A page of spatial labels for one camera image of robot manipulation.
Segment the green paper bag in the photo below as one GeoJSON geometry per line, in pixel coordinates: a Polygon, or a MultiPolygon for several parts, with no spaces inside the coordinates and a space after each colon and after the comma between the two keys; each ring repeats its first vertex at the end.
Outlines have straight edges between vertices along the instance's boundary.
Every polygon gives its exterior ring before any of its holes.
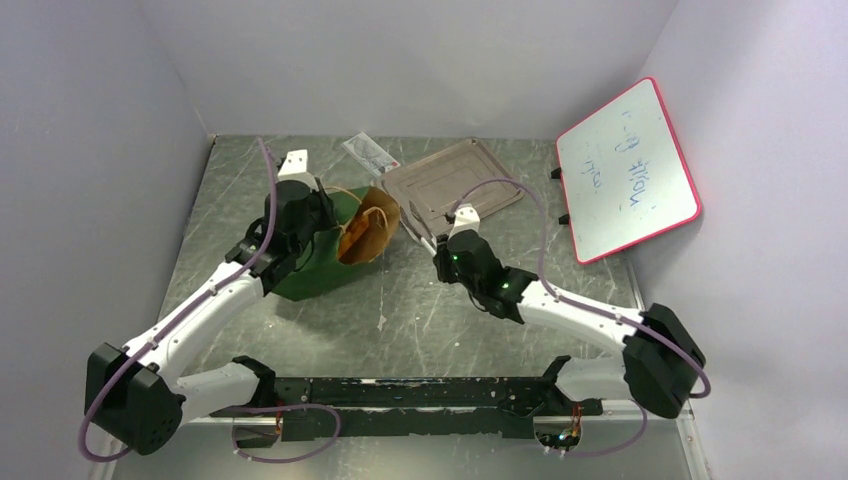
{"type": "Polygon", "coordinates": [[[377,269],[376,258],[388,247],[400,223],[400,207],[383,190],[365,186],[351,190],[330,186],[339,226],[319,232],[296,270],[271,292],[291,301],[315,298],[353,283],[377,269]],[[353,244],[342,243],[349,222],[360,215],[370,219],[369,230],[353,244]]]}

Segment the metal baking tray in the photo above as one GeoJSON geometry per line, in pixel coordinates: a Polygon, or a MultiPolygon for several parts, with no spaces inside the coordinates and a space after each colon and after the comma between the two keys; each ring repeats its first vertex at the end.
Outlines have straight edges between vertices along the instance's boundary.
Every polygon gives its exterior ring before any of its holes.
{"type": "Polygon", "coordinates": [[[451,230],[445,214],[467,190],[484,180],[510,176],[485,143],[470,138],[385,173],[379,186],[400,208],[411,200],[437,236],[451,230]]]}

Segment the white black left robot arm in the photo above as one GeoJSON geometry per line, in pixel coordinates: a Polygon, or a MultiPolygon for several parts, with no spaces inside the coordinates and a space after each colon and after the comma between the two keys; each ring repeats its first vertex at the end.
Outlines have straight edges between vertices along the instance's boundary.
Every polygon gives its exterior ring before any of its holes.
{"type": "Polygon", "coordinates": [[[310,174],[273,183],[262,217],[211,277],[154,326],[88,357],[82,456],[106,463],[160,449],[186,423],[219,411],[261,416],[277,406],[275,372],[250,357],[185,375],[188,363],[247,307],[292,274],[304,248],[337,226],[333,202],[310,174]]]}

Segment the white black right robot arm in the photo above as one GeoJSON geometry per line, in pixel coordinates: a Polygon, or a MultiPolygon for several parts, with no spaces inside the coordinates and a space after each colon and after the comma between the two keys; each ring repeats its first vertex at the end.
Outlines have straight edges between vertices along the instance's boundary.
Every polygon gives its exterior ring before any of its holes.
{"type": "Polygon", "coordinates": [[[539,389],[548,412],[565,413],[576,401],[631,399],[674,419],[697,397],[706,358],[669,307],[617,307],[547,287],[539,275],[503,265],[474,230],[438,236],[433,263],[441,282],[462,285],[486,313],[564,331],[606,353],[556,368],[539,389]]]}

